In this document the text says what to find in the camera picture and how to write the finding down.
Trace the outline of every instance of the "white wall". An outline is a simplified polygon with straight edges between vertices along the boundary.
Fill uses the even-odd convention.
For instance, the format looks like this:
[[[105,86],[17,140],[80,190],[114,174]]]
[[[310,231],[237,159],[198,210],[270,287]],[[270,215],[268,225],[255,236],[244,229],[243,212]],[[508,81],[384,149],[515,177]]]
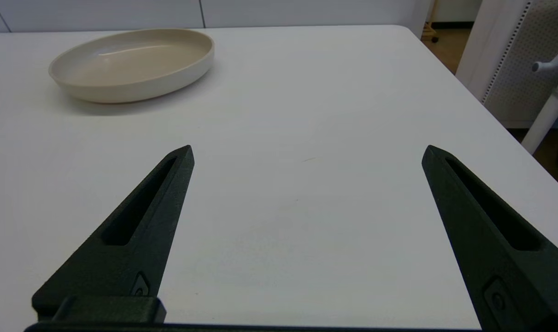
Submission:
[[[433,22],[474,22],[482,0],[438,0]]]

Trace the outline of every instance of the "screw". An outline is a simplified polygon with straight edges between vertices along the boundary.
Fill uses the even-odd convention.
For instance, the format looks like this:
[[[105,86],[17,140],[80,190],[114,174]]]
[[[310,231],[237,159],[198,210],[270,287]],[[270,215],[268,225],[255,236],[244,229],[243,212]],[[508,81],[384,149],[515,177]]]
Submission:
[[[504,297],[500,293],[492,294],[492,303],[497,310],[506,309],[506,303],[504,302]]]

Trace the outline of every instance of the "bowl rim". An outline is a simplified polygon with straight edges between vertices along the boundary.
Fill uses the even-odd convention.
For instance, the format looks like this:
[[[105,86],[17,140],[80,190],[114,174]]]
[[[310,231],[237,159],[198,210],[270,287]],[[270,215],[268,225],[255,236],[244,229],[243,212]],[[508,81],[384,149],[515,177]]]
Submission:
[[[182,68],[179,68],[179,69],[174,70],[174,71],[170,71],[169,73],[166,73],[166,74],[161,74],[161,75],[156,76],[156,77],[146,78],[146,79],[143,79],[143,80],[137,80],[137,81],[133,81],[133,82],[127,82],[127,83],[123,83],[123,84],[92,84],[92,85],[76,84],[76,83],[67,82],[66,80],[58,78],[53,73],[53,66],[55,65],[55,63],[59,59],[61,59],[62,57],[64,57],[64,55],[70,53],[71,51],[74,51],[77,48],[80,48],[82,46],[85,46],[86,44],[90,44],[91,42],[96,42],[97,40],[103,40],[103,39],[111,38],[113,36],[120,36],[120,35],[124,35],[124,34],[134,34],[134,33],[142,32],[142,31],[166,31],[166,30],[187,31],[187,32],[191,32],[191,33],[195,33],[195,34],[199,34],[201,36],[204,36],[205,38],[207,38],[209,40],[209,42],[211,42],[211,48],[209,49],[209,51],[205,55],[203,55],[201,57],[201,59],[191,63],[190,65],[186,65]],[[195,31],[195,30],[192,30],[192,29],[183,29],[183,28],[139,29],[139,30],[125,31],[125,32],[120,32],[120,33],[116,33],[116,34],[111,34],[111,35],[108,35],[108,36],[102,36],[102,37],[99,37],[99,38],[95,38],[95,39],[83,42],[82,44],[79,44],[77,46],[74,46],[74,47],[70,48],[69,50],[66,50],[66,51],[62,52],[55,59],[53,59],[53,61],[49,64],[49,68],[48,68],[47,72],[49,73],[49,76],[51,76],[51,78],[53,78],[53,80],[56,83],[63,84],[63,85],[66,85],[66,86],[76,87],[76,88],[113,88],[113,87],[129,86],[129,85],[132,85],[132,84],[138,84],[138,83],[144,83],[144,82],[150,82],[150,81],[153,81],[153,80],[157,80],[159,78],[163,78],[163,77],[166,77],[166,76],[170,76],[172,74],[176,74],[176,73],[178,73],[180,71],[183,71],[183,70],[185,70],[189,67],[193,67],[194,65],[198,65],[198,63],[201,63],[201,62],[205,61],[205,59],[209,58],[211,56],[211,54],[213,54],[214,49],[215,49],[215,43],[213,41],[213,38],[211,38],[207,34],[205,34],[203,32],[200,32],[200,31]]]

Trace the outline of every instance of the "perforated panel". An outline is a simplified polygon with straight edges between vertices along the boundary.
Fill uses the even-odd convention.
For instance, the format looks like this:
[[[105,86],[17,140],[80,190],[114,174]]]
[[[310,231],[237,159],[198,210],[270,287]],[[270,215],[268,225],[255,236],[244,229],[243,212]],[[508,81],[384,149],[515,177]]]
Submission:
[[[530,1],[482,102],[500,121],[532,122],[557,86],[558,70],[533,73],[535,61],[558,53],[558,0]]]

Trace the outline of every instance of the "floor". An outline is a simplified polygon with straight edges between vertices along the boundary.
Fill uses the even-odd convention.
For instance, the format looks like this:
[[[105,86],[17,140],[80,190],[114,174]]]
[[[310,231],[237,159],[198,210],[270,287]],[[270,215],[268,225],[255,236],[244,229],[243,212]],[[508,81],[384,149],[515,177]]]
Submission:
[[[437,43],[423,40],[426,47],[454,74],[457,72],[461,55],[467,44],[470,29],[437,30]],[[527,130],[508,130],[519,142],[527,134]],[[535,159],[558,182],[558,167],[556,163],[558,149],[558,130],[551,130],[534,154]]]

